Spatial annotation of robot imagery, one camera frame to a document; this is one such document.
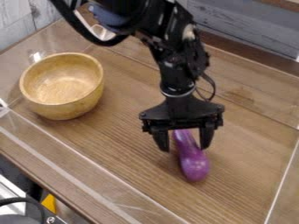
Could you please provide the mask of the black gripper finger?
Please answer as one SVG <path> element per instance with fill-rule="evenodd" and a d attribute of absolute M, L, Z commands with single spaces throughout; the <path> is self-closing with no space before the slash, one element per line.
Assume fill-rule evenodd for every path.
<path fill-rule="evenodd" d="M 212 126 L 200 127 L 200 148 L 208 149 L 213 138 L 214 129 Z"/>
<path fill-rule="evenodd" d="M 153 141 L 161 151 L 169 151 L 169 136 L 166 130 L 153 129 L 152 130 Z"/>

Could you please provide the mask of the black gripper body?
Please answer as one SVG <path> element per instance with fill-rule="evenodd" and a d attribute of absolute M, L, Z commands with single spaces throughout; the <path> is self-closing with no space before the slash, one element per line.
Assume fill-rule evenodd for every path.
<path fill-rule="evenodd" d="M 222 125 L 224 106 L 202 101 L 192 94 L 184 97 L 166 97 L 154 107 L 138 114 L 142 132 L 153 133 L 153 129 L 177 130 Z"/>

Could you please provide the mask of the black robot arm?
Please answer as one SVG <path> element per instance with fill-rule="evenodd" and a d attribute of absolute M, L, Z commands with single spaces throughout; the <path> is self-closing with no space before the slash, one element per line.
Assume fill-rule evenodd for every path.
<path fill-rule="evenodd" d="M 196 128 L 200 147 L 210 146 L 213 133 L 222 125 L 224 106 L 210 97 L 196 97 L 196 81 L 212 81 L 205 69 L 200 31 L 192 14 L 177 0 L 88 0 L 98 25 L 112 34 L 97 35 L 80 14 L 62 0 L 49 0 L 73 30 L 93 44 L 114 46 L 133 36 L 148 47 L 160 70 L 164 101 L 138 114 L 142 131 L 153 137 L 161 151 L 169 150 L 170 130 Z"/>

